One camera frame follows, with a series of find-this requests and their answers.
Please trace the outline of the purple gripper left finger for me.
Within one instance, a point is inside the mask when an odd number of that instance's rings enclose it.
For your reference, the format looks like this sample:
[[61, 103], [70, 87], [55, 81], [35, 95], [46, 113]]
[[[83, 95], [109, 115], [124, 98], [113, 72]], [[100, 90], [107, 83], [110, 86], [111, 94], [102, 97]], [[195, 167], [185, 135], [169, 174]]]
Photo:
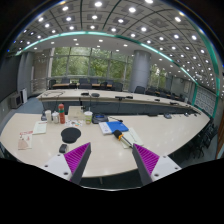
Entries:
[[72, 183], [79, 184], [91, 154], [91, 143], [65, 154], [58, 153], [43, 165], [43, 169]]

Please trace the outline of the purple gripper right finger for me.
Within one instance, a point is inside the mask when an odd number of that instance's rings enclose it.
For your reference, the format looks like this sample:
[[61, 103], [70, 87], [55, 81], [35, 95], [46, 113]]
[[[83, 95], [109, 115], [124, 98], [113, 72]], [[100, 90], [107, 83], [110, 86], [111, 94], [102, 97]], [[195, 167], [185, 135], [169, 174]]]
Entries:
[[169, 156], [159, 156], [137, 144], [133, 145], [132, 154], [143, 185], [164, 178], [181, 169]]

